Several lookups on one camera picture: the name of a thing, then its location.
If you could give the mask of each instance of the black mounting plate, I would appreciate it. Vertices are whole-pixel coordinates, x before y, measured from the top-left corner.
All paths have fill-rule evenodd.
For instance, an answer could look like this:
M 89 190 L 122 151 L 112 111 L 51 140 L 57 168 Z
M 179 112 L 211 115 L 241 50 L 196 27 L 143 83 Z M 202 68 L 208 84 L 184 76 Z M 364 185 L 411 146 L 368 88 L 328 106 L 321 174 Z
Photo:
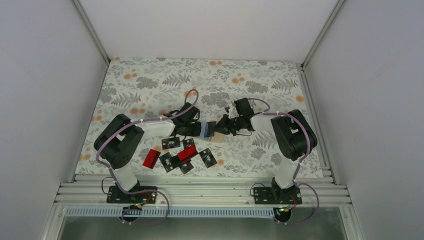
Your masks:
M 142 190 L 158 190 L 155 186 L 139 186 L 137 189 L 133 192 L 138 192 Z M 107 194 L 106 203 L 108 204 L 139 204 L 143 203 L 144 200 L 147 199 L 146 194 L 140 194 L 140 195 L 128 195 L 123 193 L 119 187 L 110 186 L 109 191 Z M 150 200 L 147 202 L 148 204 L 154 204 L 156 203 L 156 194 L 155 196 L 150 195 Z
M 254 187 L 253 188 L 253 197 L 254 204 L 262 205 L 293 205 L 293 199 L 290 197 L 293 196 L 296 200 L 296 204 L 302 204 L 302 195 L 299 188 L 295 187 L 293 192 L 281 197 L 279 200 L 276 200 L 271 187 Z

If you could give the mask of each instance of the white wall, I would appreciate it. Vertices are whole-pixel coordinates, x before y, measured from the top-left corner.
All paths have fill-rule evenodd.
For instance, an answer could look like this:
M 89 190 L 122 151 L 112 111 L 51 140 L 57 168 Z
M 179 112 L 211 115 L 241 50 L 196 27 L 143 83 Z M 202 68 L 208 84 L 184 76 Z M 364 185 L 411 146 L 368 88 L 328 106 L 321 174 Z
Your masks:
M 424 235 L 424 1 L 348 0 L 306 67 L 368 240 Z
M 70 0 L 0 3 L 0 239 L 39 239 L 106 71 Z
M 337 0 L 80 0 L 109 57 L 301 63 Z

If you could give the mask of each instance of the red card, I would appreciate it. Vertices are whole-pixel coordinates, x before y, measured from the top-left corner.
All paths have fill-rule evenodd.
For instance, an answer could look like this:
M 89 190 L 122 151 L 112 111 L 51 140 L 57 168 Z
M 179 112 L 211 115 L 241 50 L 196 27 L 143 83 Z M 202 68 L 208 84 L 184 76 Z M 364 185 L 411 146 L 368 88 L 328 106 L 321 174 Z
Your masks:
M 182 164 L 187 163 L 192 159 L 194 156 L 198 154 L 198 151 L 196 150 L 196 146 L 191 145 L 184 150 L 182 150 L 180 153 L 178 153 L 178 158 L 182 162 Z
M 159 155 L 161 155 L 160 151 L 150 149 L 143 162 L 143 166 L 148 167 L 149 169 L 153 169 L 155 167 L 156 161 L 158 161 Z

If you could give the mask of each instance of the floral pattern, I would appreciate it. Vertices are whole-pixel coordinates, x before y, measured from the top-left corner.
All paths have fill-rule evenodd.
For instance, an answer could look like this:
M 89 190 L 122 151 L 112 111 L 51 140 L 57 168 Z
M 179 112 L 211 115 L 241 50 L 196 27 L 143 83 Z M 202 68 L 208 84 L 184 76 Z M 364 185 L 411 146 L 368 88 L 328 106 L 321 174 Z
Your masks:
M 197 89 L 201 121 L 218 121 L 225 107 L 241 98 L 259 98 L 271 105 L 271 111 L 288 112 L 299 109 L 309 121 L 296 64 L 291 62 L 173 59 L 113 58 L 95 107 L 84 142 L 76 174 L 107 174 L 108 170 L 95 160 L 93 143 L 118 114 L 132 119 L 154 118 L 180 109 L 188 90 Z M 189 102 L 194 92 L 187 96 Z M 267 106 L 250 101 L 257 112 Z M 136 174 L 200 176 L 200 177 L 272 177 L 278 170 L 281 154 L 273 132 L 248 131 L 242 135 L 225 136 L 225 142 L 213 143 L 195 139 L 198 151 L 209 148 L 217 164 L 206 168 L 199 156 L 192 158 L 193 169 L 183 174 L 179 169 L 166 173 L 160 161 L 154 169 L 144 167 L 150 149 L 173 156 L 182 150 L 162 150 L 159 137 L 144 139 L 133 155 L 131 165 Z M 299 177 L 322 178 L 316 149 L 304 161 Z

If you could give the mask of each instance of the gray wall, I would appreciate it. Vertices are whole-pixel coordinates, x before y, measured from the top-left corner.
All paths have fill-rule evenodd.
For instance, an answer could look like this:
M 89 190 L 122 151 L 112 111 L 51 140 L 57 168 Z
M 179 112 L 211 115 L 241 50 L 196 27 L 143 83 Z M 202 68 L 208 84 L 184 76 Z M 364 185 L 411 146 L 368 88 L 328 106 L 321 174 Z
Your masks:
M 106 65 L 70 0 L 0 3 L 0 239 L 39 239 Z
M 368 240 L 424 234 L 424 1 L 348 0 L 306 67 Z

